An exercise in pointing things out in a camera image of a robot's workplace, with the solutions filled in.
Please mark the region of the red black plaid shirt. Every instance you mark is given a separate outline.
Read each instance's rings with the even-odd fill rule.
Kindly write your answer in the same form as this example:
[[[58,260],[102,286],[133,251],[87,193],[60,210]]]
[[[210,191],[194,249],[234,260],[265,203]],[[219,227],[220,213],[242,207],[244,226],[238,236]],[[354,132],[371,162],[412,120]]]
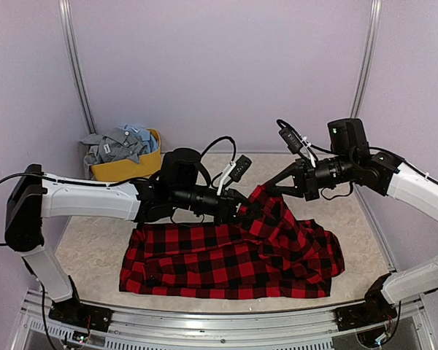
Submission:
[[[260,215],[237,224],[144,224],[130,237],[119,289],[138,295],[247,300],[326,298],[345,270],[337,237],[299,220],[282,196],[257,186]]]

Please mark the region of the yellow plastic basket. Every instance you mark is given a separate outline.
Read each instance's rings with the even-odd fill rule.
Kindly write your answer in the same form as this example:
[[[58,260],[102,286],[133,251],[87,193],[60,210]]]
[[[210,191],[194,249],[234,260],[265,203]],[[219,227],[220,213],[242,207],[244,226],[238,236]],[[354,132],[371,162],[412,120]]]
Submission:
[[[140,164],[130,160],[120,160],[92,166],[94,179],[100,182],[118,182],[134,177],[144,177],[154,174],[161,168],[161,137],[156,129],[147,128],[159,143],[159,148],[148,155],[140,157]]]

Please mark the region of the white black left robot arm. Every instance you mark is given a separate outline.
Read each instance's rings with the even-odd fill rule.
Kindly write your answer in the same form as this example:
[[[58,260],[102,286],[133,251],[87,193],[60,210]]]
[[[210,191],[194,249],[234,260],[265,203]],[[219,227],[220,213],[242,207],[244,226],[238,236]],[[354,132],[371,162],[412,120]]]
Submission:
[[[82,323],[88,309],[55,255],[46,247],[42,220],[51,217],[110,217],[132,222],[155,222],[176,208],[210,215],[216,224],[237,220],[248,202],[234,189],[211,187],[203,154],[189,148],[167,152],[159,171],[148,178],[97,182],[47,175],[37,164],[17,174],[7,200],[4,240],[19,252],[29,271],[47,290],[53,308],[72,324]]]

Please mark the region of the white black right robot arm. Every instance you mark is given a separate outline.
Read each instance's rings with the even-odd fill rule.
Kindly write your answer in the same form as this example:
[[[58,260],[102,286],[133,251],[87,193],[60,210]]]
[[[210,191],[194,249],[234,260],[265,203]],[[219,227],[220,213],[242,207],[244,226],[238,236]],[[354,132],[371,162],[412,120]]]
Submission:
[[[371,147],[360,119],[328,123],[331,149],[319,159],[317,147],[284,120],[277,120],[279,135],[299,159],[270,179],[266,189],[313,201],[324,189],[337,185],[368,187],[381,196],[404,202],[438,222],[438,181],[408,163],[403,157]],[[387,273],[367,290],[364,301],[336,312],[341,329],[374,324],[399,316],[395,306],[404,299],[438,290],[438,255],[413,268]]]

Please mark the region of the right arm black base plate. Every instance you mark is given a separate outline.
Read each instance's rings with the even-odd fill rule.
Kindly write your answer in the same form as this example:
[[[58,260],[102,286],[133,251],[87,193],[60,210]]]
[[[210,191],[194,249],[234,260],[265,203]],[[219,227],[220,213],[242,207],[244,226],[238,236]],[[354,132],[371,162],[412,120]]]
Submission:
[[[369,306],[367,303],[359,303],[336,308],[334,315],[338,331],[342,332],[388,321],[389,318],[396,318],[397,311],[390,305],[378,308]]]

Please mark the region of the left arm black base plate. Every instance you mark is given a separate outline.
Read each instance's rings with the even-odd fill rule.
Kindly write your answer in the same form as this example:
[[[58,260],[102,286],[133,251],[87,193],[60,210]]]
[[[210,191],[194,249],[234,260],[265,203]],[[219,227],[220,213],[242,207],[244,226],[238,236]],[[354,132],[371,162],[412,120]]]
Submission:
[[[83,304],[75,310],[58,310],[52,306],[48,316],[50,319],[69,324],[71,326],[84,328],[90,331],[107,333],[112,321],[113,310],[100,306]]]

